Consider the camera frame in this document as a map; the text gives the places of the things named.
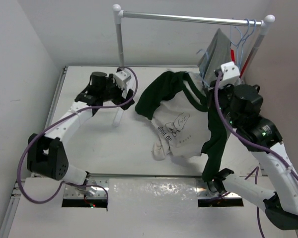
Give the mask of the white and green t shirt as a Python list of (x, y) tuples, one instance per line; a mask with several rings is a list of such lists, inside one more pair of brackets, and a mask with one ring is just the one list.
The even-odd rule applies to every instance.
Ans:
[(202, 82), (192, 72), (166, 71), (141, 94), (135, 111), (148, 119), (158, 135), (153, 156), (189, 159), (208, 156), (202, 178), (211, 181), (218, 173), (229, 138), (215, 107), (202, 91)]

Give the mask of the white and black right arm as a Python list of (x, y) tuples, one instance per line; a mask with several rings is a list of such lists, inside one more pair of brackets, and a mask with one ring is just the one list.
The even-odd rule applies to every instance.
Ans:
[[(205, 90), (211, 139), (203, 146), (208, 155), (202, 179), (219, 194), (234, 192), (262, 210), (280, 230), (298, 230), (298, 174), (293, 168), (275, 124), (260, 115), (259, 86), (231, 85)], [(227, 136), (233, 134), (264, 168), (273, 189), (241, 179), (220, 169)]]

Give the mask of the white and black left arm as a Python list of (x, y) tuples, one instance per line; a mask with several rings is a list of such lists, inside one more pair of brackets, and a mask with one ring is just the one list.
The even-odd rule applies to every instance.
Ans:
[(29, 137), (27, 169), (54, 180), (84, 185), (88, 172), (69, 164), (65, 145), (78, 129), (91, 119), (105, 102), (127, 110), (134, 104), (133, 78), (126, 69), (114, 74), (92, 72), (87, 86), (78, 93), (69, 110), (55, 126), (41, 135)]

